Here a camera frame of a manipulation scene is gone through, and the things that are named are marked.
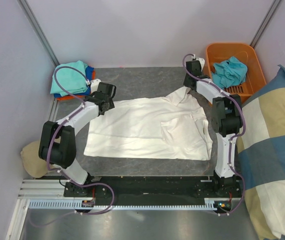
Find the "white printed t shirt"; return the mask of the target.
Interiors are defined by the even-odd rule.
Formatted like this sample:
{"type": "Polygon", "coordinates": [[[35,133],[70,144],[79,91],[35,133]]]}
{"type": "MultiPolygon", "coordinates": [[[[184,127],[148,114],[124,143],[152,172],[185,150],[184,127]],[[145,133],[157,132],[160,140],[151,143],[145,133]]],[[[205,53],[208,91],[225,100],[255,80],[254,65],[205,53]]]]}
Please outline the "white printed t shirt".
{"type": "Polygon", "coordinates": [[[204,109],[181,87],[166,97],[115,102],[89,123],[88,157],[208,161],[213,141],[204,109]]]}

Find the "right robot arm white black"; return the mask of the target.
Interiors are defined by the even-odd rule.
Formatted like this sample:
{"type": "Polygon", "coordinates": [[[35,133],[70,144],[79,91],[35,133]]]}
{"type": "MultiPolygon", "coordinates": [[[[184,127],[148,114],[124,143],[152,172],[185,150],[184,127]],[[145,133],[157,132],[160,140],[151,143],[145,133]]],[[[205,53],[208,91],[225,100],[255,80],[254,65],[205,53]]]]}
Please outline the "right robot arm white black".
{"type": "Polygon", "coordinates": [[[182,61],[186,76],[183,85],[205,97],[211,103],[211,126],[217,138],[217,162],[213,173],[212,193],[223,197],[236,184],[235,149],[236,140],[244,133],[242,101],[238,94],[230,94],[219,88],[206,75],[202,74],[203,59],[182,61]]]}

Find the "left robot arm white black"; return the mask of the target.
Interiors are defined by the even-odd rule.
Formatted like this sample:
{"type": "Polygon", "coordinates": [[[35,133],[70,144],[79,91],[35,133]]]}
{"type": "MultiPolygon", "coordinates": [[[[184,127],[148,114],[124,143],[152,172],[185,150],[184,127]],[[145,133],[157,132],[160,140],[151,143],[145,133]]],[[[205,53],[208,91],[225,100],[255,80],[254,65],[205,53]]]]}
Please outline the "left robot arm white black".
{"type": "Polygon", "coordinates": [[[64,175],[75,184],[75,191],[82,197],[92,192],[92,184],[87,181],[89,173],[76,160],[76,135],[90,121],[104,115],[115,107],[115,85],[93,81],[94,92],[80,99],[80,106],[69,115],[53,122],[44,123],[40,138],[38,156],[46,161],[49,171],[64,175]]]}

